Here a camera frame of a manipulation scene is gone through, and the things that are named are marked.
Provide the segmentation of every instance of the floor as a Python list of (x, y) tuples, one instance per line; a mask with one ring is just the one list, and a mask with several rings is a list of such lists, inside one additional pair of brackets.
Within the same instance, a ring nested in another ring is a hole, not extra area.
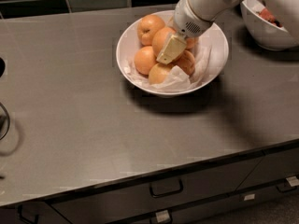
[(261, 203), (193, 224), (298, 224), (299, 195)]

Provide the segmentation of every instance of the bowl rim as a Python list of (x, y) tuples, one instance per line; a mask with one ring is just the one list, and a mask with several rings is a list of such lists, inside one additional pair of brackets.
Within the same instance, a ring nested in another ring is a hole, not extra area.
[[(164, 11), (153, 12), (152, 14), (159, 15), (159, 14), (161, 14), (161, 13), (165, 13), (165, 12), (174, 12), (174, 11), (175, 11), (175, 10), (173, 10), (173, 9), (169, 9), (169, 10), (164, 10)], [(134, 21), (129, 27), (126, 28), (125, 31), (127, 31), (127, 30), (131, 29), (132, 27), (134, 27), (135, 24), (136, 24), (137, 22), (139, 22), (141, 19), (142, 19), (142, 18), (140, 18), (140, 19)], [(222, 33), (222, 35), (223, 35), (223, 37), (224, 37), (224, 42), (225, 42), (225, 46), (224, 46), (224, 47), (227, 48), (227, 49), (225, 50), (225, 57), (226, 57), (226, 60), (227, 60), (227, 59), (228, 59), (228, 56), (229, 56), (229, 44), (228, 44), (227, 38), (226, 38), (226, 36), (225, 36), (223, 30), (220, 28), (220, 26), (219, 26), (218, 24), (216, 24), (216, 23), (214, 22), (214, 23), (213, 23), (213, 26), (216, 26), (216, 28), (219, 29), (219, 31), (221, 31), (221, 33)], [(138, 87), (138, 88), (139, 88), (140, 90), (142, 90), (142, 91), (145, 91), (145, 92), (148, 92), (148, 93), (151, 93), (151, 94), (160, 96), (160, 97), (175, 97), (175, 96), (180, 96), (180, 95), (183, 95), (183, 94), (188, 94), (188, 93), (197, 91), (197, 90), (199, 90), (199, 89), (205, 87), (207, 84), (209, 84), (213, 79), (215, 79), (215, 78), (221, 73), (221, 70), (222, 70), (222, 69), (220, 70), (220, 72), (219, 72), (214, 78), (212, 78), (212, 79), (210, 79), (209, 81), (205, 82), (204, 85), (202, 85), (202, 86), (200, 86), (200, 87), (195, 87), (195, 88), (193, 88), (193, 89), (186, 90), (186, 91), (178, 91), (178, 92), (176, 92), (176, 93), (173, 93), (173, 92), (169, 92), (169, 93), (168, 93), (168, 92), (158, 92), (158, 91), (151, 91), (151, 90), (149, 90), (149, 89), (145, 89), (144, 87), (142, 87), (142, 86), (140, 86), (140, 85), (134, 83), (134, 82), (133, 82), (133, 81), (132, 81), (132, 80), (131, 80), (131, 79), (130, 79), (130, 78), (129, 78), (123, 71), (122, 71), (122, 69), (121, 69), (121, 65), (120, 65), (120, 55), (119, 55), (119, 54), (120, 54), (120, 49), (121, 49), (121, 47), (120, 47), (120, 41), (121, 41), (121, 40), (123, 39), (123, 37), (125, 36), (125, 31), (122, 33), (122, 35), (121, 35), (121, 37), (120, 37), (120, 39), (119, 39), (119, 41), (118, 41), (117, 47), (116, 47), (116, 60), (117, 60), (117, 64), (118, 64), (119, 69), (121, 70), (122, 75), (125, 76), (125, 78), (126, 78), (129, 82), (131, 82), (134, 86)]]
[[(249, 1), (249, 0), (244, 0), (244, 1), (242, 1), (241, 6), (244, 6), (244, 7), (246, 8), (246, 10), (248, 10), (251, 14), (253, 14), (253, 15), (254, 15), (256, 18), (258, 18), (260, 21), (263, 21), (264, 23), (270, 25), (271, 27), (275, 27), (275, 28), (277, 28), (278, 30), (280, 30), (280, 31), (283, 32), (283, 33), (286, 33), (286, 34), (289, 33), (283, 26), (282, 26), (282, 27), (278, 27), (278, 26), (276, 26), (276, 25), (273, 25), (271, 22), (269, 22), (269, 21), (263, 19), (262, 17), (260, 17), (260, 16), (257, 14), (257, 12), (253, 11), (252, 8), (248, 6), (248, 4), (247, 4), (248, 1)], [(254, 1), (256, 4), (261, 4), (263, 7), (265, 7), (265, 6), (263, 5), (263, 3), (261, 3), (259, 0), (253, 0), (253, 1)]]

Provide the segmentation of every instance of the white bowl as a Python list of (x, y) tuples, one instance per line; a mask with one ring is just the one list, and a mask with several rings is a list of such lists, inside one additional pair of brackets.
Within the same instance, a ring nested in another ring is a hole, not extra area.
[(244, 0), (241, 3), (241, 12), (244, 23), (256, 43), (274, 51), (290, 49), (298, 46), (296, 40), (284, 27), (277, 27), (259, 16), (264, 5), (258, 0)]
[[(166, 23), (172, 18), (174, 11), (167, 10), (155, 13), (159, 17), (161, 17)], [(213, 24), (204, 34), (199, 37), (198, 44), (195, 46), (195, 60), (196, 54), (199, 54), (200, 48), (202, 47), (211, 47), (208, 66), (204, 76), (201, 79), (201, 82), (193, 88), (184, 91), (157, 91), (156, 89), (152, 89), (150, 86), (144, 87), (138, 80), (135, 80), (128, 76), (128, 69), (131, 69), (132, 66), (129, 65), (129, 61), (132, 61), (136, 52), (142, 48), (142, 45), (137, 37), (136, 27), (140, 20), (134, 22), (131, 26), (129, 26), (121, 35), (121, 38), (117, 45), (116, 50), (116, 58), (118, 66), (121, 70), (121, 73), (136, 87), (139, 89), (146, 91), (148, 93), (163, 97), (170, 98), (178, 95), (190, 93), (193, 91), (197, 91), (204, 87), (206, 84), (211, 82), (223, 69), (225, 66), (229, 49), (226, 37), (220, 27), (217, 24)]]

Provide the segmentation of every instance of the kitchen counter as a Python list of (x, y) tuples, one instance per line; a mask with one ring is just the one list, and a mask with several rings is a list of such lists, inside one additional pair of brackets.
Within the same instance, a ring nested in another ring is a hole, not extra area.
[(192, 94), (163, 99), (122, 76), (115, 50), (136, 7), (0, 21), (0, 205), (103, 187), (124, 178), (299, 138), (299, 49), (259, 48), (237, 9), (217, 24), (229, 60)]

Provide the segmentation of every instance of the gray countertop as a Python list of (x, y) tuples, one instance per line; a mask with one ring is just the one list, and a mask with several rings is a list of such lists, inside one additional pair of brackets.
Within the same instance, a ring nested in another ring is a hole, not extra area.
[(0, 21), (0, 205), (299, 138), (299, 50), (259, 48), (237, 9), (217, 20), (230, 45), (218, 78), (172, 99), (132, 87), (121, 33), (174, 6)]

